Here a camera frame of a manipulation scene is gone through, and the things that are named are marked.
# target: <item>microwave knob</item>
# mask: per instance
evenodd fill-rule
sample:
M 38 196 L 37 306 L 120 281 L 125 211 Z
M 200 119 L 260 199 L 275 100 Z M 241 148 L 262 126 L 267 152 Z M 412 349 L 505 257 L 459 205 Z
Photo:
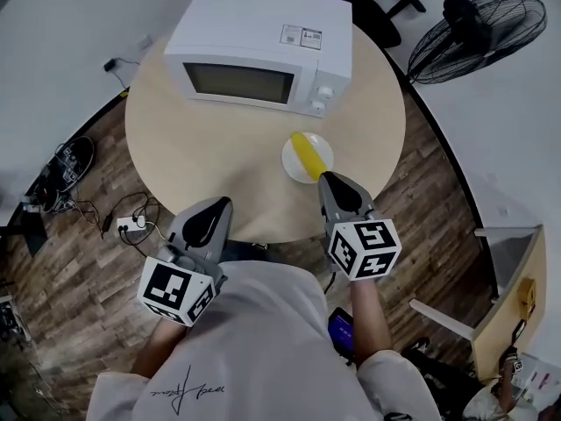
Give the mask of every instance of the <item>microwave knob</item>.
M 325 111 L 325 103 L 324 102 L 318 102 L 317 100 L 314 100 L 312 102 L 312 108 L 314 108 L 316 111 Z
M 333 89 L 326 86 L 321 86 L 317 90 L 317 96 L 319 96 L 322 100 L 331 100 L 331 98 L 333 98 L 333 93 Z

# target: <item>white microwave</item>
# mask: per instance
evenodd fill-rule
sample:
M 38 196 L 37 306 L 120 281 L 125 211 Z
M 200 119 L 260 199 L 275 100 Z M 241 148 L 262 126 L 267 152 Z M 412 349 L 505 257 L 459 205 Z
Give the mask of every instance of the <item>white microwave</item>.
M 351 80 L 351 4 L 193 0 L 164 56 L 186 98 L 323 117 Z

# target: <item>wooden desk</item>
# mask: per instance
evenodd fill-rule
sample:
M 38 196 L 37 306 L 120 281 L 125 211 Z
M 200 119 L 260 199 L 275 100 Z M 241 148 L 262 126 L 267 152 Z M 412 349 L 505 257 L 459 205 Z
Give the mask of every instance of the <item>wooden desk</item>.
M 294 131 L 323 136 L 334 170 L 377 196 L 394 172 L 405 135 L 401 89 L 384 54 L 353 29 L 352 82 L 324 119 L 188 100 L 171 82 L 160 40 L 131 86 L 126 137 L 138 174 L 173 213 L 212 196 L 234 203 L 231 237 L 303 239 L 323 230 L 316 185 L 288 177 L 281 149 Z
M 447 327 L 465 339 L 469 339 L 472 342 L 477 376 L 480 381 L 486 382 L 497 375 L 499 358 L 510 346 L 512 333 L 518 323 L 520 323 L 517 291 L 522 279 L 525 277 L 536 281 L 536 308 L 529 318 L 522 335 L 515 342 L 519 353 L 523 353 L 528 348 L 529 342 L 545 313 L 547 276 L 545 236 L 542 226 L 538 226 L 532 234 L 526 252 L 522 256 L 522 260 L 508 286 L 502 292 L 493 308 L 475 328 L 466 326 L 415 299 L 411 300 L 409 305 L 440 325 Z

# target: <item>microwave window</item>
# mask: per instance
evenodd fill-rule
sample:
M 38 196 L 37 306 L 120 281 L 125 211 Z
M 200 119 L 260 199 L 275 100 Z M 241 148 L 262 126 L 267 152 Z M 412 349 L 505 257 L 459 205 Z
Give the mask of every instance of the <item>microwave window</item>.
M 223 64 L 183 63 L 199 94 L 238 96 L 266 102 L 288 102 L 295 76 L 276 70 L 226 66 Z

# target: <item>white extension socket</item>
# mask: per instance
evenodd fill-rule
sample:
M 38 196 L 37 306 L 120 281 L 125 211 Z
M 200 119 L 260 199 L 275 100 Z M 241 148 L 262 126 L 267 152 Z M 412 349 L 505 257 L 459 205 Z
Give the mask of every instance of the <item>white extension socket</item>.
M 132 217 L 124 217 L 117 219 L 117 229 L 119 227 L 127 227 L 127 232 L 143 231 L 146 229 L 146 218 L 144 215 L 138 217 L 137 221 L 132 221 Z

